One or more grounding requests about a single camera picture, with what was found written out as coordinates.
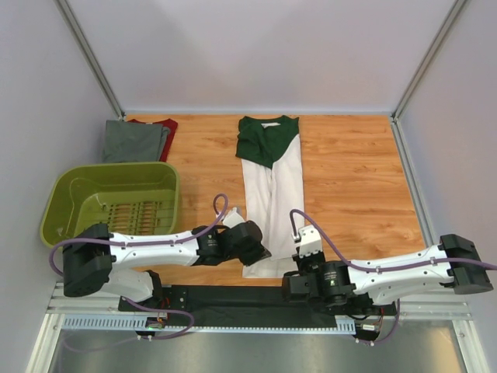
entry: folded gray cloth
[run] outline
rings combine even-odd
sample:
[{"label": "folded gray cloth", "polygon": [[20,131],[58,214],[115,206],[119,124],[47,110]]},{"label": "folded gray cloth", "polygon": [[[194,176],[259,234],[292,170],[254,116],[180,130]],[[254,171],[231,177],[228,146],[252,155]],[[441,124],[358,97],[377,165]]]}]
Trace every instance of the folded gray cloth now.
[{"label": "folded gray cloth", "polygon": [[104,163],[154,162],[161,157],[169,129],[161,124],[108,120],[103,148]]}]

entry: folded red cloth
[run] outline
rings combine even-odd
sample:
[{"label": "folded red cloth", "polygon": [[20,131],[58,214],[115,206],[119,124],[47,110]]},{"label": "folded red cloth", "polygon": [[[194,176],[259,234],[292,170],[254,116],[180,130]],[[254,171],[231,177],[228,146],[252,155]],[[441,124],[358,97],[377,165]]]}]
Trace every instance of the folded red cloth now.
[{"label": "folded red cloth", "polygon": [[[143,124],[150,123],[150,122],[140,122],[139,120],[136,119],[129,121],[132,123],[143,123]],[[178,129],[178,123],[176,123],[172,119],[165,119],[159,122],[153,122],[153,124],[162,124],[163,127],[167,127],[170,130],[168,137],[165,139],[165,144],[164,148],[162,149],[161,158],[159,159],[160,162],[166,162],[168,159],[169,149],[171,148],[172,140],[174,139],[174,133]]]}]

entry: white cloth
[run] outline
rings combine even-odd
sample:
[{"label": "white cloth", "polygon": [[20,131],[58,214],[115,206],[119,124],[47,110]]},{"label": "white cloth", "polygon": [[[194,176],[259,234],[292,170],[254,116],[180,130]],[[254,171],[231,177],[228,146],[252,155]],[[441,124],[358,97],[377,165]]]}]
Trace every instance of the white cloth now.
[{"label": "white cloth", "polygon": [[[262,231],[262,245],[272,254],[243,268],[243,277],[282,277],[296,270],[291,259],[296,253],[292,239],[290,210],[304,210],[304,181],[302,176],[301,137],[298,134],[285,154],[269,169],[242,159],[247,220],[254,221]],[[298,228],[304,218],[295,215]]]}]

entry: folded clothing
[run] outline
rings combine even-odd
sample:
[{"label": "folded clothing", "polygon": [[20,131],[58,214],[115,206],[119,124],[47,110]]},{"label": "folded clothing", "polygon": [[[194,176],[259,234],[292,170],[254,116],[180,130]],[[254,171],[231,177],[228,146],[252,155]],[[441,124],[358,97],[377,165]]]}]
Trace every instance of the folded clothing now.
[{"label": "folded clothing", "polygon": [[[130,120],[130,123],[144,123],[144,122],[140,122],[136,119],[133,119]],[[152,124],[161,124],[164,128],[169,129],[169,133],[167,135],[167,138],[165,139],[165,144],[162,149],[161,156],[159,157],[159,161],[166,162],[168,160],[168,154],[169,154],[169,149],[171,148],[172,140],[174,139],[174,135],[176,133],[176,130],[178,129],[178,123],[172,119],[165,119],[159,122],[154,122]]]},{"label": "folded clothing", "polygon": [[104,163],[158,161],[167,142],[160,124],[141,125],[121,120],[106,122]]}]

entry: white panel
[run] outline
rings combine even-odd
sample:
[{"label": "white panel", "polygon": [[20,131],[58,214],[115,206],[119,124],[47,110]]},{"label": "white panel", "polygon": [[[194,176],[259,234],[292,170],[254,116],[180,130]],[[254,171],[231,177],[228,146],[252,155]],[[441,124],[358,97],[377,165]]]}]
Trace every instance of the white panel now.
[{"label": "white panel", "polygon": [[391,112],[453,0],[71,0],[123,108]]},{"label": "white panel", "polygon": [[56,280],[38,233],[48,195],[99,159],[113,114],[53,1],[1,1],[0,51],[0,361],[21,372]]},{"label": "white panel", "polygon": [[[473,0],[461,15],[401,125],[437,235],[454,232],[497,263],[497,2]],[[489,273],[497,287],[497,276]],[[497,371],[497,291],[470,297]]]}]

